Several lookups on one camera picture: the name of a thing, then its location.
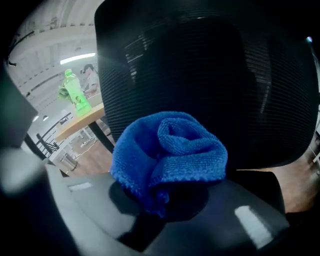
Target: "blue microfiber towel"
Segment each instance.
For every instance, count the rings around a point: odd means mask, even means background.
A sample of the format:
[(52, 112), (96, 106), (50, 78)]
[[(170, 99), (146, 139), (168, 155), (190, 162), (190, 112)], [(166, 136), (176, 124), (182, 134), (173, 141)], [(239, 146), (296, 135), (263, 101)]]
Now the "blue microfiber towel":
[(110, 172), (147, 212), (164, 217), (170, 200), (165, 184), (222, 180), (227, 159), (224, 145), (191, 115), (160, 112), (124, 130)]

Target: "floor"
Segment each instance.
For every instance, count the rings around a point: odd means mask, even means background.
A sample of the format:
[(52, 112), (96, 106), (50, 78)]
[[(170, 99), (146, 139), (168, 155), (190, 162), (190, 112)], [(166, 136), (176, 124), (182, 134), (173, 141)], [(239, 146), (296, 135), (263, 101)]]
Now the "floor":
[[(67, 173), (71, 177), (106, 173), (110, 169), (112, 154), (100, 141), (94, 139), (81, 147), (81, 144), (87, 140), (88, 138), (79, 138), (72, 142), (73, 151), (80, 156), (76, 159), (78, 162), (76, 168)], [(319, 145), (320, 140), (314, 137), (310, 148), (295, 162), (281, 167), (257, 170), (273, 172), (276, 175), (287, 213), (306, 211), (313, 205), (320, 188), (320, 176), (317, 175), (320, 167), (312, 161), (315, 157), (312, 150), (317, 154)]]
[(319, 152), (319, 144), (320, 140), (314, 137), (310, 148), (298, 160), (285, 166), (259, 170), (273, 172), (277, 177), (287, 213), (306, 211), (314, 203), (320, 189), (320, 176), (317, 175), (320, 167), (313, 163), (313, 151)]

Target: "green bottle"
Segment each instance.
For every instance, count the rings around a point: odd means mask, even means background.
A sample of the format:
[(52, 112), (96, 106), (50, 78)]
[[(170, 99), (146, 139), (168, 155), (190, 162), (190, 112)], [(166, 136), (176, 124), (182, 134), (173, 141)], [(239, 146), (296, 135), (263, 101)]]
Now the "green bottle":
[(68, 91), (69, 98), (75, 106), (78, 117), (82, 117), (92, 110), (91, 105), (81, 90), (79, 79), (75, 74), (72, 73), (71, 69), (67, 69), (64, 72), (62, 87)]

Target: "ceiling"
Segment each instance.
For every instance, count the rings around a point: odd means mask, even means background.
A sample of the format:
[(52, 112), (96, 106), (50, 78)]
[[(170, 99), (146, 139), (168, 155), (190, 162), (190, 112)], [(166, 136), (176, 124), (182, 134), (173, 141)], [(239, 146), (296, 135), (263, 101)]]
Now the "ceiling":
[(60, 61), (77, 55), (96, 53), (94, 15), (104, 0), (45, 0), (21, 24), (13, 39), (8, 60), (8, 73), (23, 95), (41, 113), (56, 109), (58, 86), (64, 71), (71, 68), (80, 74), (85, 64), (97, 67), (97, 57), (75, 60), (64, 65)]

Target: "mesh chair backrest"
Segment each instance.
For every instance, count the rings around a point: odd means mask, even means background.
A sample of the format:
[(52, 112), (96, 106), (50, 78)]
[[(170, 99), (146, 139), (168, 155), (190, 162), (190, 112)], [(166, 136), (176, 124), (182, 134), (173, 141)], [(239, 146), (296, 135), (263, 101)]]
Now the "mesh chair backrest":
[(138, 118), (182, 111), (223, 142), (229, 168), (284, 165), (305, 152), (318, 112), (307, 41), (235, 6), (125, 2), (105, 1), (95, 14), (101, 93), (115, 140)]

